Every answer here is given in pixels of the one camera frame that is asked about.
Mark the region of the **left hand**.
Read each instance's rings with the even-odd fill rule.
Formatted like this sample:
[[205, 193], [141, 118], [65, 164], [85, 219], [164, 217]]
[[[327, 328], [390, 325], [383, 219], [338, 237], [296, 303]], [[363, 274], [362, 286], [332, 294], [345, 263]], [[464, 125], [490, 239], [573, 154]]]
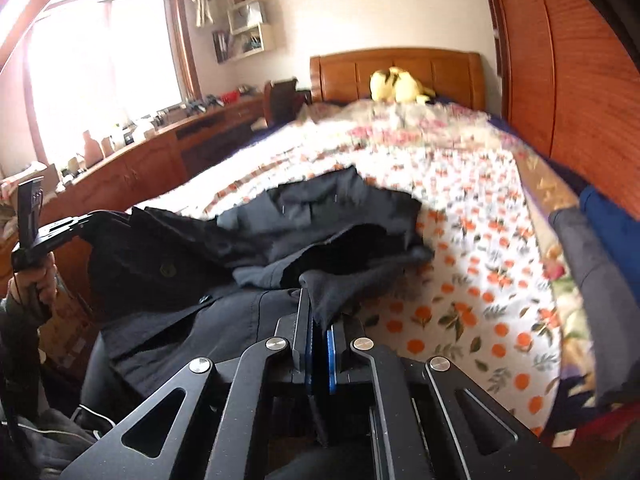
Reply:
[[58, 268], [54, 255], [49, 252], [34, 268], [13, 275], [8, 284], [9, 295], [19, 304], [26, 306], [29, 300], [29, 291], [35, 287], [38, 300], [51, 307], [58, 293], [57, 273]]

